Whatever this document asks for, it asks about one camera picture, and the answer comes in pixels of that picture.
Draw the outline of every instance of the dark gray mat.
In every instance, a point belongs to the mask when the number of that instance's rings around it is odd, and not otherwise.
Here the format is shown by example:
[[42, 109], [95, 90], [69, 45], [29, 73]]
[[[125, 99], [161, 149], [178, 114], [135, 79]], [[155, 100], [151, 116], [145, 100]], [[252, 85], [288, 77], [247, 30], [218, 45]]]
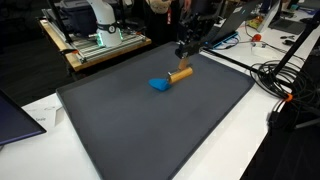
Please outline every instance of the dark gray mat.
[[252, 87], [249, 76], [204, 56], [194, 74], [158, 92], [148, 80], [177, 67], [169, 43], [57, 90], [104, 179], [172, 178]]

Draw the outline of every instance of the blue object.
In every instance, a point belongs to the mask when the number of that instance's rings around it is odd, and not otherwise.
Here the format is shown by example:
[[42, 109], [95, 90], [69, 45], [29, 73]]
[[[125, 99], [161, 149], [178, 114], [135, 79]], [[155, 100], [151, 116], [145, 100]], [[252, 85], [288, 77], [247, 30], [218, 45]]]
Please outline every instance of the blue object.
[[171, 87], [167, 79], [150, 79], [149, 84], [159, 91], [166, 91]]

